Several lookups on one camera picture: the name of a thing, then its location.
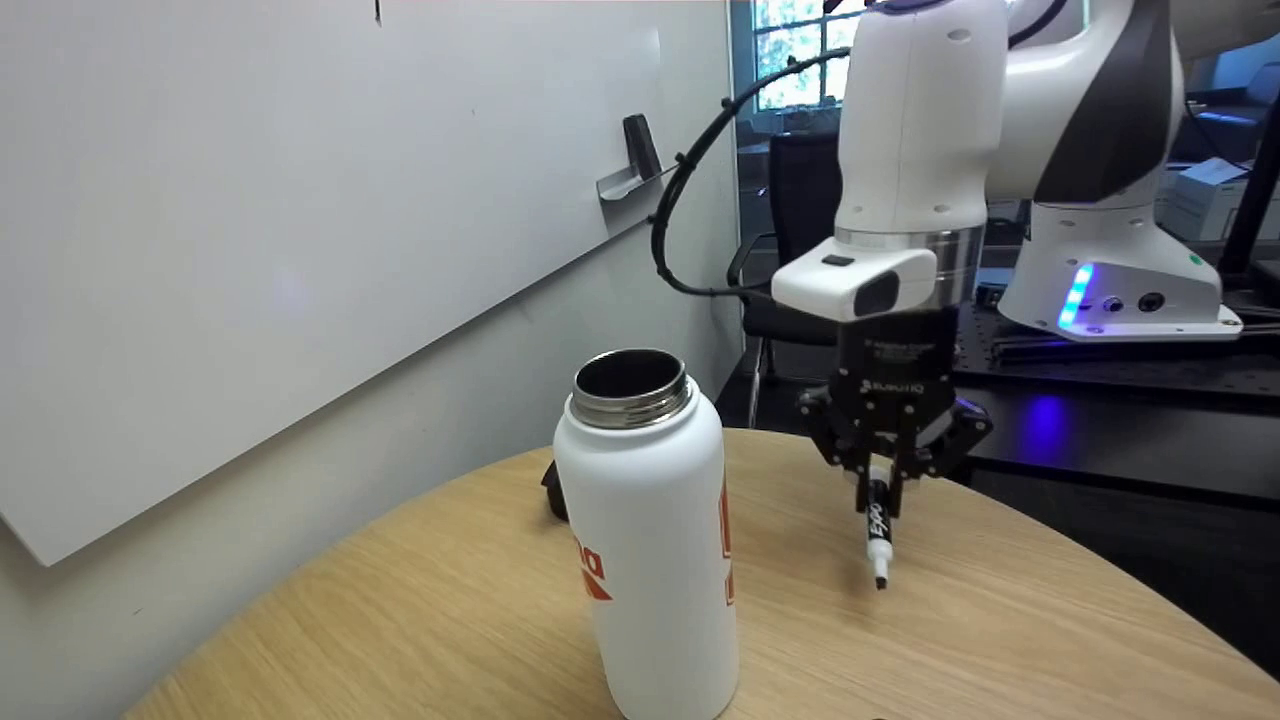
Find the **white wall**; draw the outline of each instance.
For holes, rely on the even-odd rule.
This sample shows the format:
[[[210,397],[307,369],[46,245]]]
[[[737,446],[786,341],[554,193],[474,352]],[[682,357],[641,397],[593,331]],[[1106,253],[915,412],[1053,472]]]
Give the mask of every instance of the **white wall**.
[[[655,143],[669,160],[732,89],[728,10],[671,0],[659,44]],[[682,277],[723,277],[737,247],[728,151],[686,187],[671,245]],[[631,231],[59,568],[36,568],[0,540],[0,720],[119,716],[196,642],[342,532],[446,478],[548,446],[570,369],[621,343],[669,349],[720,394],[739,357],[737,306],[669,291],[650,277],[646,231]]]

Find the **blue light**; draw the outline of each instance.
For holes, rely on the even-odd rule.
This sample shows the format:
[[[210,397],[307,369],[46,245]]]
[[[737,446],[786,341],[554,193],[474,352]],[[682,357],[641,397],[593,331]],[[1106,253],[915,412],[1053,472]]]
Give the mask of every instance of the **blue light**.
[[[1087,299],[1091,263],[1081,263],[1070,277],[1070,291],[1062,299],[1062,311],[1054,315],[1054,329],[1070,329],[1081,322],[1081,306]]]

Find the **bottle rim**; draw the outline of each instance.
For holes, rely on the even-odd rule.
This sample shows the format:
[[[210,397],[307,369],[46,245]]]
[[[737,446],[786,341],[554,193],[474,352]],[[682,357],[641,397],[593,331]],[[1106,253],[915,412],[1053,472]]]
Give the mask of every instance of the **bottle rim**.
[[[570,415],[589,427],[646,427],[692,403],[686,374],[677,357],[621,349],[593,357],[570,380]]]

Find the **water bottle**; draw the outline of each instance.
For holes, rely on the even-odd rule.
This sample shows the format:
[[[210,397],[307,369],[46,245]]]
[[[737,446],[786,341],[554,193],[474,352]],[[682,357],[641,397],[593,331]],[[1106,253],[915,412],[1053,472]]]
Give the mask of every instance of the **water bottle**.
[[[554,423],[593,635],[627,720],[711,720],[737,687],[723,427],[679,360],[606,352]]]

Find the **wooden table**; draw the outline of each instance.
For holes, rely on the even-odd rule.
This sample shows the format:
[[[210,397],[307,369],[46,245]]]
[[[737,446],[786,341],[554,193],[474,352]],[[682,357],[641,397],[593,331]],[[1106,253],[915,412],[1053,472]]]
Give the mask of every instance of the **wooden table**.
[[[545,466],[499,459],[349,538],[131,716],[616,716]],[[728,716],[1280,716],[1280,685],[1204,625],[959,486],[911,486],[886,591],[806,442],[732,433],[728,486]]]

